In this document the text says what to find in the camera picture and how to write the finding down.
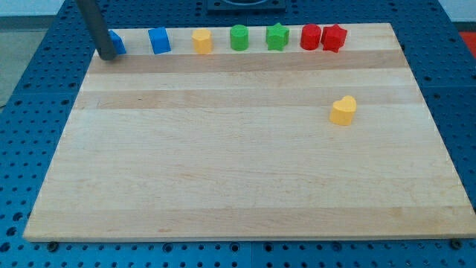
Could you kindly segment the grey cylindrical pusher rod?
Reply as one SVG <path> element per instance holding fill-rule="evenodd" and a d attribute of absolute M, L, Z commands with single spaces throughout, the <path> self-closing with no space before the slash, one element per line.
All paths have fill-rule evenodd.
<path fill-rule="evenodd" d="M 90 36 L 94 42 L 100 59 L 110 61 L 118 55 L 100 7 L 96 0 L 76 0 L 77 7 L 83 17 Z"/>

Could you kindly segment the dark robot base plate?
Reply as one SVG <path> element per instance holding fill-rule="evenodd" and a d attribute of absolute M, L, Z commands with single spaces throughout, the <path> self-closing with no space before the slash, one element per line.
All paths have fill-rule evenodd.
<path fill-rule="evenodd" d="M 248 12 L 248 11 L 284 11 L 287 0 L 207 0 L 208 13 Z"/>

